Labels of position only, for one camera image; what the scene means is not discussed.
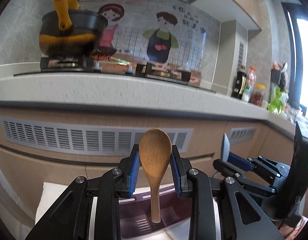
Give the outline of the person's hand in pink sleeve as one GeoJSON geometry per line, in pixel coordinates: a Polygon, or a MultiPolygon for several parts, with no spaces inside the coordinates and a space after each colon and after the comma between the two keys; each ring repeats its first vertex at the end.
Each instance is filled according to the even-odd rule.
{"type": "Polygon", "coordinates": [[[298,234],[304,228],[307,221],[308,221],[308,218],[305,216],[302,216],[301,220],[294,228],[287,226],[287,225],[282,225],[279,229],[279,232],[284,237],[284,239],[293,240],[298,236],[298,234]]]}

